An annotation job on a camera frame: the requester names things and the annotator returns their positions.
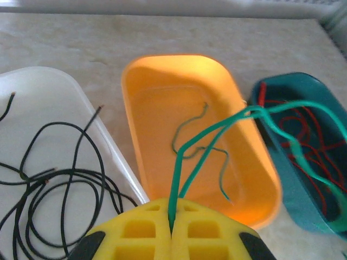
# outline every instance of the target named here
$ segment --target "plastic container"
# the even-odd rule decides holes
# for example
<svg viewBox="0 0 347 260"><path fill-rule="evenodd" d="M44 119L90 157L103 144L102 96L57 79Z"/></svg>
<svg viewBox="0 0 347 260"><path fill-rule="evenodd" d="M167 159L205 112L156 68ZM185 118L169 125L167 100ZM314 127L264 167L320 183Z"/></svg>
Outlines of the plastic container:
<svg viewBox="0 0 347 260"><path fill-rule="evenodd" d="M267 86L266 100L311 100L322 103L329 107L347 127L347 114L344 108L328 88L311 75L305 73L290 73L262 79L253 89L250 99L252 104L258 103L260 82L262 81L265 82ZM343 140L336 125L327 114L318 109L310 108L310 110L321 126L326 146ZM283 117L291 116L292 114L293 112L289 110L273 114L272 118L275 122L279 123ZM319 139L317 138L317 130L313 121L309 119L309 115L305 114L305 112L302 112L302 115L307 120L310 128L311 137L309 145L317 147L317 145L319 145ZM339 207L332 193L326 189L324 184L318 181L315 182L321 190L327 204L327 213L326 216L324 216L322 214L322 200L318 192L315 190L308 177L291 163L288 158L290 151L281 147L281 143L285 140L274 134L262 119L257 120L257 123L281 178L284 193L283 202L292 219L305 230L332 232L329 228L329 221L334 220L339 214ZM284 130L296 135L300 132L301 128L302 126L300 123L291 122ZM327 150L327 156L340 168L347 180L347 162L343 155L346 153L346 145ZM314 163L310 163L310 165L318 174L326 178L321 168L317 167ZM337 179L338 176L336 171L333 168L328 168L328 170L332 177ZM340 235L346 238L347 232L340 233Z"/></svg>
<svg viewBox="0 0 347 260"><path fill-rule="evenodd" d="M122 88L140 180L151 200L169 196L176 159L171 142L182 122L200 115L205 102L209 105L203 118L182 129L177 147L245 107L226 68L199 55L139 58L123 72ZM208 144L213 136L197 145ZM187 199L253 228L268 224L279 209L281 186L254 122L238 122L216 147L230 156L223 187L233 204L219 189L219 172L225 159L220 152L211 152ZM199 157L184 161L181 185Z"/></svg>
<svg viewBox="0 0 347 260"><path fill-rule="evenodd" d="M29 143L43 125L53 121L65 121L84 128L95 111L78 83L66 73L52 68L30 67L0 75L0 111L5 110L12 92L16 92L16 96L11 110L0 122L0 161L18 167ZM147 202L145 192L101 120L97 118L87 133L101 153L106 174L122 192L134 198L138 204ZM30 176L51 167L71 168L79 134L78 131L64 126L51 126L44 130L25 164L26 174ZM98 165L91 145L83 139L77 167L100 171ZM2 181L20 181L17 174L2 167L0 178ZM24 190L24 186L1 185L0 219L19 201ZM34 215L38 232L47 240L57 243L61 243L60 212L63 194L63 188L51 193ZM125 210L133 208L126 199L123 201ZM83 184L71 187L65 217L68 241L74 240L85 231L94 207L94 192L90 188ZM105 194L96 224L116 215L111 200ZM12 215L1 230L0 251L7 259L12 259L11 250L7 249L12 247L13 221ZM36 239L32 242L37 249L52 258L61 256L59 250L47 248ZM21 255L21 250L19 251L18 257L26 258Z"/></svg>

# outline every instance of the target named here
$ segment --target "white marble countertop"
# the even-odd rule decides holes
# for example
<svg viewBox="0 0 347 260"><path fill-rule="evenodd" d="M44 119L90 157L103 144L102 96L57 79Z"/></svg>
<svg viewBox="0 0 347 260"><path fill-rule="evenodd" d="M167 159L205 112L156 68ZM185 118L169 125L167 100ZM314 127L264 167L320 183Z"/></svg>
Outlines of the white marble countertop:
<svg viewBox="0 0 347 260"><path fill-rule="evenodd" d="M135 174L120 87L142 55L198 53L222 62L245 99L260 78L293 71L322 80L346 106L347 63L314 20L0 14L0 73L28 66L63 70L91 103ZM303 231L282 206L259 230L278 260L344 260L347 242Z"/></svg>

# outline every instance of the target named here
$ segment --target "insulated wire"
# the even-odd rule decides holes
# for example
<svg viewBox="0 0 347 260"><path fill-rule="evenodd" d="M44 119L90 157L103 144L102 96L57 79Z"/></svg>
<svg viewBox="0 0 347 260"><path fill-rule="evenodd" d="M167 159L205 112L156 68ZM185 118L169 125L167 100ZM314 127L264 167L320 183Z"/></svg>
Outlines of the insulated wire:
<svg viewBox="0 0 347 260"><path fill-rule="evenodd" d="M173 138L172 138L172 142L171 142L171 149L173 150L173 152L177 155L177 149L176 149L176 141L177 141L177 138L178 138L178 135L179 133L181 132L182 128L186 125L188 125L189 123L195 121L195 120L198 120L198 119L201 119L205 116L206 114L206 111L208 109L208 104L205 102L204 103L204 107L203 107L203 111L200 115L198 116L194 116L190 119L188 119L187 121L184 121L183 123L181 123L178 128L176 129L175 131L175 134L173 135ZM195 148L194 152L192 152L190 155L185 155L183 156L183 159L191 159L193 158L194 156L196 156L198 154L199 151L204 151L206 149L205 146L198 146ZM221 152L221 153L224 153L226 155L226 158L223 162L223 165L222 165L222 168L220 170L220 174L219 174L219 188L221 190L221 192L223 193L223 195L225 196L225 198L230 201L231 203L233 203L229 196L227 195L227 193L225 192L224 188L223 188L223 177L224 177L224 173L227 169L227 166L228 166L228 162L229 162L229 153L224 150L224 149L220 149L220 148L216 148L216 147L213 147L212 148L213 150L215 151L218 151L218 152Z"/></svg>
<svg viewBox="0 0 347 260"><path fill-rule="evenodd" d="M176 218L176 210L177 210L177 200L178 197L182 198L185 196L191 182L194 180L196 175L198 174L200 168L202 167L204 161L206 160L206 157L210 153L211 149L217 142L217 140L220 138L220 136L227 130L229 129L234 123L236 123L238 120L244 120L244 119L249 119L249 118L260 118L263 117L266 123L270 126L270 128L275 131L277 134L283 136L284 138L288 139L290 142L290 149L292 153L294 154L298 164L300 167L302 167L310 176L313 178L321 181L322 183L326 184L332 193L336 196L339 206L341 208L341 215L337 220L334 220L330 224L333 226L334 230L345 230L347 226L347 221L344 220L344 215L346 215L346 209L347 209L347 201L346 197L342 193L342 191L333 183L330 181L326 180L325 178L315 174L311 166L307 163L305 156L303 155L303 152L300 147L300 143L291 136L290 134L284 132L283 130L279 129L278 126L273 122L271 119L269 113L278 113L282 112L284 110L296 108L296 107L315 107L318 109L323 110L326 112L331 119L336 123L338 129L341 131L343 138L347 140L347 130L344 128L343 124L341 121L337 118L337 116L327 107L318 104L316 102L312 101L292 101L288 102L283 105L278 105L275 107L270 107L270 108L263 108L261 106L249 106L243 109L242 111L236 113L235 115L224 119L208 128L203 130L201 133L197 134L195 137L193 137L190 141L186 142L177 152L177 158L176 158L176 163L175 163L175 169L174 169L174 174L172 178L172 185L171 185L171 192L170 192L170 197L169 197L169 208L168 208L168 215L169 215L169 225L170 225L170 230L172 231L175 218ZM193 169L191 175L188 177L186 182L184 183L182 190L180 194L178 194L178 189L179 189L179 180L181 177L181 170L182 170L182 159L184 152L190 148L192 145L197 143L201 138L209 134L210 132L223 127L220 132L216 134L212 142L209 144L207 149L204 151L203 155L201 156L200 161L196 165L196 167Z"/></svg>
<svg viewBox="0 0 347 260"><path fill-rule="evenodd" d="M12 95L8 101L7 108L4 112L4 114L0 117L0 121L3 120L6 117L6 115L8 114L10 107L11 107L11 104L12 104L12 101L14 99L14 96L15 96L15 93L12 93ZM23 251L23 253L25 254L25 256L30 260L37 259L36 257L40 257L40 258L43 258L46 260L62 260L62 259L67 258L68 254L69 254L68 247L75 245L80 239L82 239L83 236L85 236L85 234L94 225L94 223L95 223L95 221L99 215L100 209L101 209L102 199L104 197L105 191L107 191L110 194L112 204L113 204L117 214L121 214L124 212L122 197L128 199L134 206L137 206L137 203L130 196L121 193L119 191L117 185L114 183L114 181L111 178L109 178L108 176L106 176L105 169L104 169L104 163L102 161L101 154L100 154L96 144L93 142L91 137L86 133L89 126L95 120L98 113L100 112L100 109L101 109L101 107L99 107L97 109L97 111L94 113L94 115L89 120L87 126L84 129L82 129L82 128L80 128L80 127L78 127L72 123L67 123L67 122L51 122L51 123L48 123L48 124L44 125L43 127L41 127L39 129L39 131L35 134L30 145L28 146L19 168L16 168L14 166L7 165L3 162L0 162L1 167L5 167L5 168L7 168L7 169L9 169L15 173L18 173L18 175L22 179L22 181L17 181L17 182L8 182L8 181L1 181L0 180L0 185L8 185L8 186L26 185L27 186L21 199L16 203L16 205L14 205L12 207L12 209L0 221L0 231L1 231L4 223L15 212L15 225L14 225L13 239L12 239L12 254L13 254L14 260L18 259L17 245L20 246L20 248ZM25 162L29 156L29 153L30 153L35 141L37 140L37 138L39 137L39 135L42 133L42 131L44 129L46 129L47 127L56 126L56 125L73 127L74 129L76 129L77 131L79 131L81 133L79 140L77 142L76 148L75 148L72 168L61 169L61 170L51 168L51 169L45 170L41 173L35 174L31 177L28 177L23 172L23 169L24 169ZM81 142L82 138L86 138L88 140L88 142L92 145L92 147L93 147L93 149L94 149L94 151L98 157L101 172L76 168L76 160L78 157L79 146L80 146L80 142ZM55 177L58 177L58 176L69 176L69 180L61 182L59 184L56 184L56 185L49 187L48 189L45 190L45 187L47 187L47 185L49 184L49 181ZM72 177L79 177L79 179L73 180ZM74 183L87 184L93 190L94 195L95 195L95 209L94 209L93 217L89 223L88 228L86 229L86 231L83 232L83 234L79 238L77 238L76 240L69 242L69 243L66 242L65 225L63 222L64 216L65 216L65 214L64 214L65 203L66 203L65 201L66 201L66 198L68 195L68 188L66 188L64 201L63 201L63 205L62 205L62 209L61 209L61 227L60 227L60 229L61 229L62 243L61 244L52 243L52 242L48 241L47 239L45 239L42 235L40 235L39 232L37 231L37 229L35 228L35 225L33 222L34 214L36 212L36 209L37 209L39 203L41 201L43 201L43 199L51 191L53 191L56 188L61 187L61 186L66 186L66 187L71 186L71 184L74 184ZM99 194L99 191L96 189L96 185L101 187L100 194ZM30 202L30 205L28 208L28 220L27 220L27 223L25 226L25 242L27 244L27 246L26 246L24 244L22 237L21 237L19 224L20 224L21 216L22 216L22 213L24 210L24 206L28 200L28 196L31 194L34 194L34 197L31 199L31 202ZM118 201L115 200L114 194L118 197ZM64 255L62 255L60 257L52 258L50 256L45 256L44 254L39 252L31 243L30 232L33 232L35 237L47 246L51 246L53 248L63 248ZM3 259L5 259L5 258L2 255L2 253L0 252L0 260L3 260Z"/></svg>

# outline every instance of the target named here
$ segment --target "black cable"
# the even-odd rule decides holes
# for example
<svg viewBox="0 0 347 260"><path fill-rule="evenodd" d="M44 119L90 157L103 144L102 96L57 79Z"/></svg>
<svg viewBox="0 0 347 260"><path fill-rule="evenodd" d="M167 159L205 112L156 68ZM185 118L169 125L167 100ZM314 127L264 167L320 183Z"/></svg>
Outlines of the black cable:
<svg viewBox="0 0 347 260"><path fill-rule="evenodd" d="M12 101L14 99L15 93L11 94L11 97L8 101L7 108L4 112L4 114L0 117L0 121L3 120L6 115L8 114ZM22 160L20 163L20 167L16 168L15 166L11 166L8 164L5 164L3 162L0 162L0 167L7 168L17 174L21 177L22 181L18 182L9 182L9 181L1 181L0 180L0 185L6 185L6 186L19 186L19 185L26 185L26 190L21 196L20 200L12 207L12 209L4 216L4 218L0 221L0 232L1 229L4 225L4 223L9 219L9 217L15 212L15 224L14 224L14 229L13 229L13 235L12 235L12 254L14 257L14 260L18 259L18 252L17 250L20 248L22 252L26 255L26 257L29 260L35 260L37 257L41 259L46 259L46 260L63 260L68 257L69 254L69 248L82 239L86 233L94 226L97 217L99 215L99 212L101 210L103 198L104 198L104 193L107 191L111 197L111 201L113 204L113 207L116 211L117 214L121 214L124 212L123 208L123 200L122 198L128 199L134 206L137 206L137 203L128 195L123 194L119 191L117 185L115 182L106 176L105 174L105 169L104 169L104 163L102 161L101 154L96 146L96 144L93 142L91 137L86 133L86 131L89 129L90 125L92 122L95 120L97 115L99 114L101 110L101 107L99 107L94 115L91 117L89 120L88 124L84 129L80 128L77 125L74 125L72 123L67 123L67 122L51 122L48 123L44 126L42 126L38 132L35 134L33 137L32 141L30 142ZM80 132L79 139L77 141L75 151L74 151L74 158L73 158L73 163L72 163L72 168L66 168L66 169L60 169L57 170L55 168L51 168L48 170L45 170L43 172L37 173L31 177L27 176L24 172L24 166L25 162L27 161L30 151L32 150L35 141L37 138L40 136L43 130L45 130L47 127L50 126L56 126L56 125L63 125L67 127L73 127L77 131ZM86 138L87 141L92 145L95 154L97 155L98 161L99 161L99 167L100 167L100 172L97 171L92 171L92 170L86 170L86 169L81 169L81 168L76 168L76 162L78 158L78 152L80 148L80 144L83 138ZM55 177L59 176L67 176L68 181L63 181L58 184L55 184L51 187L48 187L50 180L52 180ZM94 192L95 196L95 208L94 208L94 213L92 216L92 219L87 227L87 229L82 233L81 236L79 236L77 239L75 239L72 242L67 243L66 238L65 238L65 207L66 207L66 200L68 197L68 192L69 188L72 184L75 183L82 183L90 186ZM39 204L44 200L44 198L52 191L55 189L66 186L65 188L65 193L64 193L64 198L62 202L62 208L61 208L61 221L60 221L60 232L61 232L61 244L56 244L48 241L45 239L39 232L37 231L33 218L36 213L37 207ZM31 198L30 201L28 201L28 197L33 194L34 196ZM20 221L21 217L23 214L24 207L26 203L29 202L29 207L28 207L28 218L27 222L25 224L25 240L22 239L21 233L20 233ZM51 258L50 256L45 256L43 253L39 252L38 249L34 247L30 240L30 233L32 234L39 240L41 243L44 245L50 246L52 248L57 248L57 249L63 249L64 254L60 257L57 258ZM0 253L0 260L5 259L4 256Z"/></svg>

